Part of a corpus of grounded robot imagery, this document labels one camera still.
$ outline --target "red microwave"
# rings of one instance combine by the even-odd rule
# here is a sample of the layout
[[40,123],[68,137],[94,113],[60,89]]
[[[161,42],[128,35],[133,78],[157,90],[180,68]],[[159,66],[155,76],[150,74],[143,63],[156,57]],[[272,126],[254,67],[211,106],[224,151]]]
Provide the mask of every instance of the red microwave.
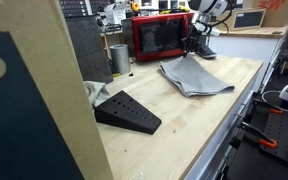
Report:
[[176,13],[122,20],[130,58],[151,61],[182,55],[182,39],[188,35],[192,17],[193,13]]

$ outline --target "red-handled tool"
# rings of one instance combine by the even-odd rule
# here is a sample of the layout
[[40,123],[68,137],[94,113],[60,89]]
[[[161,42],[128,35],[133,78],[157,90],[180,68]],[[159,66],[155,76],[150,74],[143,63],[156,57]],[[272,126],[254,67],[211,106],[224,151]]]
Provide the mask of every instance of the red-handled tool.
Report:
[[277,142],[274,139],[271,139],[269,137],[267,137],[262,131],[260,131],[259,129],[247,124],[246,122],[240,123],[238,125],[239,128],[243,129],[245,132],[248,132],[254,136],[259,137],[259,143],[269,147],[269,148],[276,148],[277,146]]

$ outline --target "white cloth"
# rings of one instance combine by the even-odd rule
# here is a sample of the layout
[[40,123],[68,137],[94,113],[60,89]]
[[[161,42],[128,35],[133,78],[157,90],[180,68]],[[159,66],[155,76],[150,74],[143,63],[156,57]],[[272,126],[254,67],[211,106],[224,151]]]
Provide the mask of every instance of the white cloth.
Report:
[[234,86],[217,79],[207,72],[191,55],[179,57],[171,62],[160,64],[161,71],[183,93],[193,95],[214,95],[233,91]]
[[105,83],[84,81],[83,84],[91,106],[97,107],[110,98],[110,93]]

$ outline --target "black triangular block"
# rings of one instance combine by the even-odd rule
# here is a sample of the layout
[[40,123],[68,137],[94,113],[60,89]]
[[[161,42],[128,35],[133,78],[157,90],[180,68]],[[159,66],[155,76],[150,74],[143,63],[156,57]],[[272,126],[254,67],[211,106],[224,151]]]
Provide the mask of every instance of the black triangular block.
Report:
[[95,107],[95,118],[100,123],[148,134],[154,134],[162,123],[124,91]]

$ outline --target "slotted black holder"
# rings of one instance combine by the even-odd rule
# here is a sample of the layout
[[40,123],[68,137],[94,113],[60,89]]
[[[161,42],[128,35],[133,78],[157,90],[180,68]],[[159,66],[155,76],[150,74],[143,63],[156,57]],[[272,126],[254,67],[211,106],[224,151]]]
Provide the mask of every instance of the slotted black holder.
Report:
[[162,121],[139,102],[120,91],[101,105],[95,107],[97,122],[154,134]]
[[270,113],[264,133],[277,141],[277,147],[267,148],[261,145],[260,148],[288,162],[288,113],[283,115]]

